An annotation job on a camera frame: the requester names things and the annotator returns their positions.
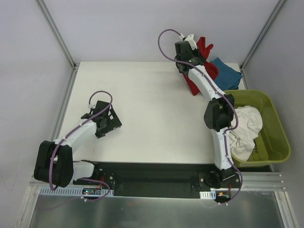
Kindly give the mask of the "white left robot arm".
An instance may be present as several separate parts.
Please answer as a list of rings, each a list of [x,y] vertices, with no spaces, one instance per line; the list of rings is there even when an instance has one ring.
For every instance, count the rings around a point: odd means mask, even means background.
[[[43,141],[38,150],[34,179],[55,187],[66,187],[71,181],[84,178],[91,185],[100,181],[100,172],[92,161],[73,161],[73,153],[87,139],[101,138],[122,126],[113,106],[98,100],[89,113],[84,114],[71,133],[54,141]]]

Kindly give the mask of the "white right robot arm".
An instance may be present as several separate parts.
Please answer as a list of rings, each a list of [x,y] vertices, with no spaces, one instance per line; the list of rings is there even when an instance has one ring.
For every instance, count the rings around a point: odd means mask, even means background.
[[[235,174],[232,168],[232,158],[228,148],[228,134],[234,117],[234,97],[226,95],[213,81],[204,66],[200,51],[191,46],[187,40],[175,43],[176,66],[181,73],[194,83],[208,105],[204,113],[205,125],[211,130],[215,151],[214,164],[217,173],[214,183],[218,187],[225,187]]]

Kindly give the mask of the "red t-shirt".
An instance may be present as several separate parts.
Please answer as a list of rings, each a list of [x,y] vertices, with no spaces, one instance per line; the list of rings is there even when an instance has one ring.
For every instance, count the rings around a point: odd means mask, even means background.
[[[209,74],[209,76],[211,77],[211,79],[214,81],[217,78],[217,76],[219,75],[219,70],[213,63],[207,61],[210,51],[212,50],[214,45],[209,44],[208,46],[206,46],[205,37],[200,37],[196,44],[197,44],[197,47],[198,47],[202,57],[205,59],[205,62],[204,62],[205,69],[206,69],[207,73]],[[196,96],[200,92],[198,87],[188,78],[187,73],[183,73],[182,75],[183,75],[192,95]]]

